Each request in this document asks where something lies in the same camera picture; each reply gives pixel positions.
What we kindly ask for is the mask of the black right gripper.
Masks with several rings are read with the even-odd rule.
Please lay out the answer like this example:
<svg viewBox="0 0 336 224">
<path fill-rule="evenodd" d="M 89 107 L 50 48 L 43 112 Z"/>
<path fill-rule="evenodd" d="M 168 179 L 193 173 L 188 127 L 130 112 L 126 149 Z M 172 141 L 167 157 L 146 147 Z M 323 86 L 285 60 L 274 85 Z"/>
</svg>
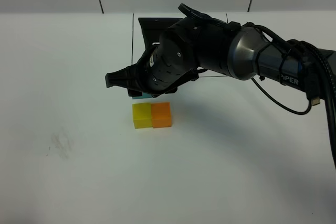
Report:
<svg viewBox="0 0 336 224">
<path fill-rule="evenodd" d="M 174 93 L 177 87 L 199 78 L 199 64 L 194 53 L 198 32 L 191 28 L 168 28 L 159 42 L 145 50 L 136 64 L 105 76 L 106 87 L 128 89 L 128 96 L 141 97 Z"/>
</svg>

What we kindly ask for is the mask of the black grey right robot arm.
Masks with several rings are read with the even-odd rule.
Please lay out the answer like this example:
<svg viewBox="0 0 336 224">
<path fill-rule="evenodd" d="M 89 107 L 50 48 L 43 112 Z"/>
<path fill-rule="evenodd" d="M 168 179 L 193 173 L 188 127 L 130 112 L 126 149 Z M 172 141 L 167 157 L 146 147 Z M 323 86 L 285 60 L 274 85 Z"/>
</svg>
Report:
<svg viewBox="0 0 336 224">
<path fill-rule="evenodd" d="M 335 92 L 331 50 L 303 41 L 285 41 L 270 29 L 226 23 L 184 4 L 184 18 L 140 18 L 145 51 L 133 65 L 106 74 L 107 87 L 131 96 L 174 93 L 205 71 L 238 80 L 258 75 L 303 91 L 309 98 Z"/>
</svg>

